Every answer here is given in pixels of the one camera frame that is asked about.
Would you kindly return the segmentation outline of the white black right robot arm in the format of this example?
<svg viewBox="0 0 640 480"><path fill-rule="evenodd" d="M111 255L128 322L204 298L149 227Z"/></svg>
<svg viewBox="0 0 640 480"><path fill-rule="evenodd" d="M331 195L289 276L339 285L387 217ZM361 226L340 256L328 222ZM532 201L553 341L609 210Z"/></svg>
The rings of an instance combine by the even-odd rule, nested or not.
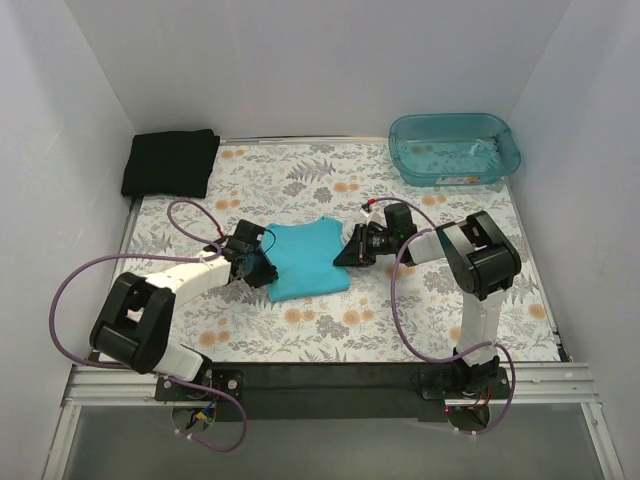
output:
<svg viewBox="0 0 640 480"><path fill-rule="evenodd" d="M459 222L431 223L421 230L412 217L416 206L393 197L385 201L383 222L371 217L373 200L362 205L369 218L354 227L334 266L369 267L386 255L394 257L396 267L446 260L463 293L460 337L452 355L429 357L410 343L401 326L397 293L392 291L396 331L404 346L427 366L418 374L423 389L469 398L488 395L491 383L505 371L500 359L508 351L498 342L498 326L507 291L522 269L519 253L485 211Z"/></svg>

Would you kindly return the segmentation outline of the turquoise t-shirt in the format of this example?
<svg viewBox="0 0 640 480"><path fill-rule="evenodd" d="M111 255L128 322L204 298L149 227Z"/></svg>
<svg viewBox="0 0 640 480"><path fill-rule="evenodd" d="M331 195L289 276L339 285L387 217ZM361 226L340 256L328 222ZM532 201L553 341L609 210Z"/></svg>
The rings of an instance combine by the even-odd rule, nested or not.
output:
<svg viewBox="0 0 640 480"><path fill-rule="evenodd" d="M272 223L267 230L275 235L275 242L267 240L266 255L278 274L267 286L272 303L349 289L347 270L333 265L344 248L343 224L339 220L321 217L311 223L291 226Z"/></svg>

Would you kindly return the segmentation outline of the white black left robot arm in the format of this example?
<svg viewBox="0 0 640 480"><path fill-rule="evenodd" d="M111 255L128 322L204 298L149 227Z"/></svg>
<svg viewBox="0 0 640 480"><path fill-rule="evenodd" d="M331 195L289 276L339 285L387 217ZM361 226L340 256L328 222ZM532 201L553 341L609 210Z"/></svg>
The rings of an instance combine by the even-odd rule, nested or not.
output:
<svg viewBox="0 0 640 480"><path fill-rule="evenodd" d="M125 272L114 281L90 333L92 348L140 373L178 378L193 400L205 398L213 377L208 359L170 338L174 313L209 290L242 280L257 289L278 278L263 247L264 227L241 220L232 235L206 246L193 259L161 272Z"/></svg>

